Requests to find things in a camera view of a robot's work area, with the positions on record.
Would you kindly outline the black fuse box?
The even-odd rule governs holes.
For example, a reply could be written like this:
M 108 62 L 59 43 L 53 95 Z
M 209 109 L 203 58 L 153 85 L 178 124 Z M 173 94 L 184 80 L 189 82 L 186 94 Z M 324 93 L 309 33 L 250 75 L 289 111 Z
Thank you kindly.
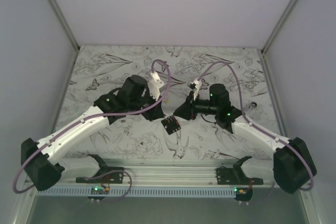
M 176 117 L 171 115 L 166 117 L 161 121 L 163 128 L 166 130 L 168 135 L 176 133 L 181 129 L 179 122 L 177 121 Z

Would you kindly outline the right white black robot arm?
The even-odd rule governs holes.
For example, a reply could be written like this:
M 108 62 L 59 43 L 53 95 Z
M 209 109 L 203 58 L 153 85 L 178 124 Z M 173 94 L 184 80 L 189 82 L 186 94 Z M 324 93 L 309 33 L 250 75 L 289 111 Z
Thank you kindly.
M 290 139 L 275 134 L 253 122 L 231 104 L 223 84 L 211 85 L 208 100 L 200 99 L 196 90 L 191 91 L 173 114 L 188 121 L 199 114 L 213 115 L 223 130 L 251 141 L 267 154 L 268 160 L 244 156 L 232 168 L 224 169 L 225 183 L 243 185 L 253 179 L 268 180 L 289 194 L 312 189 L 317 169 L 306 143 L 299 137 Z

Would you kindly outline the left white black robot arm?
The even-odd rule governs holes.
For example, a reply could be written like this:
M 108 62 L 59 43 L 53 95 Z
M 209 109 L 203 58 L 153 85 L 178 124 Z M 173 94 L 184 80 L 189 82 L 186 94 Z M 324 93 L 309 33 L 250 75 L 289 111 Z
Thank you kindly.
M 25 171 L 33 186 L 44 191 L 61 179 L 90 178 L 95 183 L 103 182 L 107 169 L 96 158 L 82 161 L 66 161 L 64 156 L 85 138 L 108 127 L 127 115 L 143 115 L 153 121 L 164 117 L 160 88 L 165 85 L 156 72 L 151 80 L 132 75 L 122 87 L 101 95 L 80 117 L 59 131 L 33 141 L 23 141 L 20 147 L 21 170 Z

